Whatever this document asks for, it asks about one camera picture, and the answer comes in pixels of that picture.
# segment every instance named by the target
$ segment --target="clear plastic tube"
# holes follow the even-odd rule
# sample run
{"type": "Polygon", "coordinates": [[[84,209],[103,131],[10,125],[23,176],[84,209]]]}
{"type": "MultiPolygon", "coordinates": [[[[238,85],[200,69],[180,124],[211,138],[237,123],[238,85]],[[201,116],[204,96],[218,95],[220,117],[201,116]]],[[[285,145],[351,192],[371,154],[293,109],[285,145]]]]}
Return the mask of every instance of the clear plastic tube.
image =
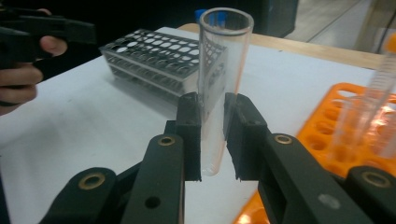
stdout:
{"type": "Polygon", "coordinates": [[[360,96],[349,97],[341,110],[329,147],[328,162],[351,162],[362,144],[365,126],[370,121],[373,102],[360,96]]]}
{"type": "Polygon", "coordinates": [[[378,137],[371,144],[371,150],[378,156],[391,159],[396,157],[396,111],[383,126],[378,137]]]}
{"type": "Polygon", "coordinates": [[[233,114],[233,102],[225,108],[225,95],[238,92],[254,22],[243,11],[217,7],[204,12],[199,23],[201,167],[203,175],[215,175],[233,114]]]}
{"type": "Polygon", "coordinates": [[[371,100],[374,104],[367,126],[370,125],[370,121],[375,118],[376,113],[388,100],[396,86],[396,34],[389,37],[385,50],[380,67],[375,71],[364,93],[364,98],[371,100]]]}

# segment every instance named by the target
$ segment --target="black device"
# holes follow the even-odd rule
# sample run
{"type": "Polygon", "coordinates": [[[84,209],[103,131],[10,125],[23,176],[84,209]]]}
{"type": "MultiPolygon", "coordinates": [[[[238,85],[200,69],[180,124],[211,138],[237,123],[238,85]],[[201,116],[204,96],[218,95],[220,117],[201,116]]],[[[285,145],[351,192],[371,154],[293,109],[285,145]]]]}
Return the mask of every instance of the black device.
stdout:
{"type": "MultiPolygon", "coordinates": [[[[394,176],[369,166],[333,175],[296,138],[271,133],[246,96],[234,97],[227,148],[235,177],[258,180],[271,223],[396,223],[394,176]]],[[[119,175],[100,167],[75,175],[40,223],[183,223],[184,182],[201,180],[200,117],[197,93],[181,96],[177,119],[141,162],[119,175]]]]}
{"type": "MultiPolygon", "coordinates": [[[[15,62],[32,63],[48,58],[50,55],[39,46],[39,39],[44,35],[56,36],[67,42],[96,43],[95,27],[91,23],[38,10],[5,7],[0,3],[0,69],[11,68],[15,62]]],[[[15,104],[0,102],[0,105],[15,104]]]]}

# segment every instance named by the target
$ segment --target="gray test tube rack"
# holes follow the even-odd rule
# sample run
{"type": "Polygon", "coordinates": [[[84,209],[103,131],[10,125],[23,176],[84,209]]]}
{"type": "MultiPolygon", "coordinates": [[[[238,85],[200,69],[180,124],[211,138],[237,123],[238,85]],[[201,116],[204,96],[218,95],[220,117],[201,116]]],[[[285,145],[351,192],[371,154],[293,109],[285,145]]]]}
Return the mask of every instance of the gray test tube rack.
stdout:
{"type": "Polygon", "coordinates": [[[99,48],[113,75],[173,104],[197,91],[199,42],[139,29],[99,48]]]}

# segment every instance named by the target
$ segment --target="person's hand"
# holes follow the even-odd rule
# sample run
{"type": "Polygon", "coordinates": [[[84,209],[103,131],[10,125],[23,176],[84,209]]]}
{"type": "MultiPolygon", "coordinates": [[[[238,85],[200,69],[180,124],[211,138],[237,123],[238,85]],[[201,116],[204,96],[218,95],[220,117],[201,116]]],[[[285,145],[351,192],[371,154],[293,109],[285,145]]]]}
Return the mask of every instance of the person's hand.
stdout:
{"type": "MultiPolygon", "coordinates": [[[[67,44],[53,36],[43,36],[40,39],[41,48],[58,56],[66,52],[67,44]]],[[[35,99],[36,84],[43,79],[43,74],[31,63],[16,63],[11,69],[0,70],[0,102],[15,104],[1,106],[0,116],[5,115],[19,106],[35,99]]]]}

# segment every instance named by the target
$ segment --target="white table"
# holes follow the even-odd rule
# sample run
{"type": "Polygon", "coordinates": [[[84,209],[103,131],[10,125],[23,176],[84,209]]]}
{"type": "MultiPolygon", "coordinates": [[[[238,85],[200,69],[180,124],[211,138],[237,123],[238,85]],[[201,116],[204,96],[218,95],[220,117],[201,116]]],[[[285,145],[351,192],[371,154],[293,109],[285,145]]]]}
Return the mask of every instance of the white table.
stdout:
{"type": "MultiPolygon", "coordinates": [[[[195,33],[160,32],[197,39],[195,33]]],[[[295,135],[331,85],[366,85],[372,70],[276,49],[249,48],[240,93],[273,133],[295,135]]],[[[103,57],[40,83],[38,97],[0,117],[0,165],[14,224],[37,223],[75,174],[116,174],[140,162],[149,140],[176,118],[173,105],[115,80],[103,57]]],[[[185,222],[232,223],[257,182],[234,179],[226,151],[220,171],[186,183],[185,222]]]]}

